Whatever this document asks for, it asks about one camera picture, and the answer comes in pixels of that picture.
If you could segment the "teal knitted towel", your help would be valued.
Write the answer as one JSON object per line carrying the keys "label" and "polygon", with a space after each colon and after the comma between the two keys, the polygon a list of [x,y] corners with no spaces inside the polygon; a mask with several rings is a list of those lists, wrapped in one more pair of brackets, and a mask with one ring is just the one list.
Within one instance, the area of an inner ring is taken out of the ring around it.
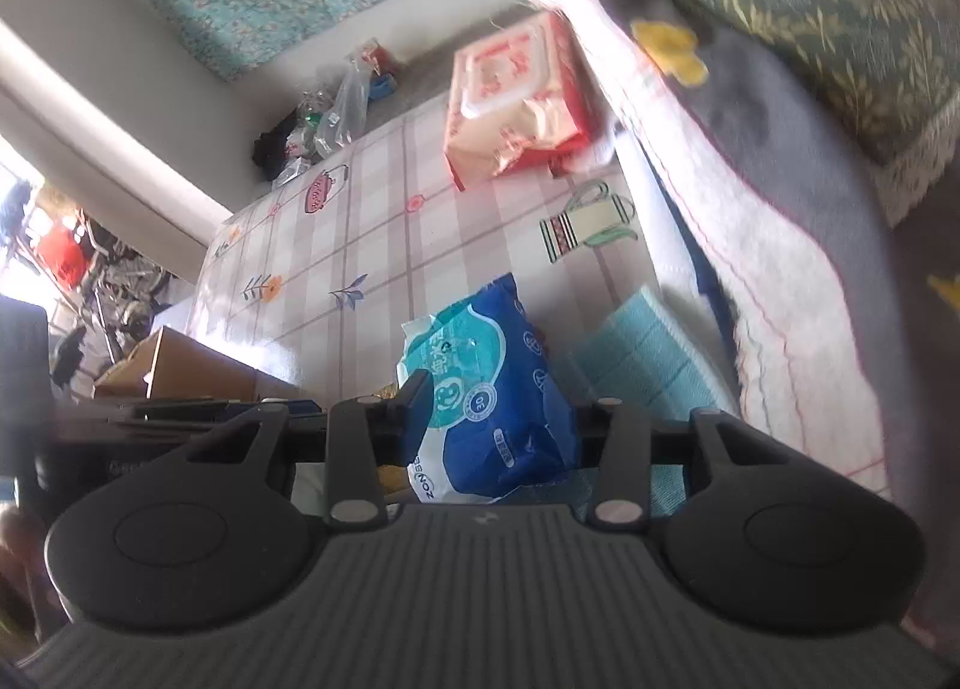
{"label": "teal knitted towel", "polygon": [[612,396],[640,405],[654,418],[680,421],[697,408],[739,411],[713,359],[649,288],[633,294],[576,347],[555,356],[551,377],[570,402]]}

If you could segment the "blue tissue pack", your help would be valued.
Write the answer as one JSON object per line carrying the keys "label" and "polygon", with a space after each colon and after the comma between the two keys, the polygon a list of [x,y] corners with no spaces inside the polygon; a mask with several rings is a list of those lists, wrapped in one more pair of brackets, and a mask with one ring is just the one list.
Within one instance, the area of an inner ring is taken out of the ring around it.
{"label": "blue tissue pack", "polygon": [[491,503],[579,464],[576,414],[511,273],[404,325],[397,379],[433,376],[433,413],[407,467],[423,504]]}

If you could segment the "black bag on floor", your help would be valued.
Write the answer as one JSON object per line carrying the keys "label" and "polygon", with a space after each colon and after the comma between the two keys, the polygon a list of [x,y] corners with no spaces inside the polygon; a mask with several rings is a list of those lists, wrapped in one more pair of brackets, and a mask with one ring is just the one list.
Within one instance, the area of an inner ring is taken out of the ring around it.
{"label": "black bag on floor", "polygon": [[274,129],[262,132],[252,143],[251,158],[267,182],[274,182],[286,164],[286,140],[298,125],[298,111],[293,109]]}

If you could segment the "clear plastic bag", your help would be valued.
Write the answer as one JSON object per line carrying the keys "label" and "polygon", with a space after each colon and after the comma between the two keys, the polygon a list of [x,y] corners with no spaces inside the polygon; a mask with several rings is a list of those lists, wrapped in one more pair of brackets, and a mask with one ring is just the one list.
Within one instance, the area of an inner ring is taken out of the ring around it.
{"label": "clear plastic bag", "polygon": [[371,75],[373,67],[363,57],[348,59],[347,72],[338,88],[334,106],[322,116],[314,134],[314,146],[322,158],[340,152],[364,134]]}

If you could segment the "grey blanket with yellow flowers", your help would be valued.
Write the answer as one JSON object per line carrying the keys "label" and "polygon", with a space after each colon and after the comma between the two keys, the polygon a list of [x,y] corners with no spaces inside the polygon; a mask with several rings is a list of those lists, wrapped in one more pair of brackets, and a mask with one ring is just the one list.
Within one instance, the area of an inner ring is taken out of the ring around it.
{"label": "grey blanket with yellow flowers", "polygon": [[900,226],[871,163],[773,52],[675,0],[529,0],[587,68],[726,297],[740,413],[905,509],[910,611],[958,648],[958,182]]}

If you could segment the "red wet wipes pack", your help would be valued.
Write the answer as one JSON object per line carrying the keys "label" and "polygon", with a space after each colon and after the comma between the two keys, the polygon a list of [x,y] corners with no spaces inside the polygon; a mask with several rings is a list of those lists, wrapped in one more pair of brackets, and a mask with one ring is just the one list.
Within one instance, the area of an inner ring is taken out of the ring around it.
{"label": "red wet wipes pack", "polygon": [[610,161],[610,122],[565,17],[537,12],[455,53],[443,155],[460,191],[521,169],[569,176]]}

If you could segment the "checked patterned bed sheet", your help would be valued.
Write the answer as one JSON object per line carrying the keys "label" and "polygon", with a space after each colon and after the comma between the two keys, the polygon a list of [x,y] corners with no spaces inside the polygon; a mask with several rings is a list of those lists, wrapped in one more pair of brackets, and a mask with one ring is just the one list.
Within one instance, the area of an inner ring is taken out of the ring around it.
{"label": "checked patterned bed sheet", "polygon": [[460,192],[444,163],[445,120],[434,98],[228,219],[187,335],[328,407],[392,382],[404,324],[505,273],[551,354],[656,281],[636,219],[558,258],[540,233],[583,205],[630,212],[617,163],[565,177],[523,169]]}

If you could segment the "cardboard box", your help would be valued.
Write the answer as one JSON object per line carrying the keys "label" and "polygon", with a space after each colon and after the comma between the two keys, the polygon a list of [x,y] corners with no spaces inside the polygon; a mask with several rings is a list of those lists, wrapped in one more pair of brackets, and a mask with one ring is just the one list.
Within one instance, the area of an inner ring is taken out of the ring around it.
{"label": "cardboard box", "polygon": [[251,368],[181,332],[163,327],[94,382],[96,400],[197,400],[260,402],[299,398],[286,380]]}

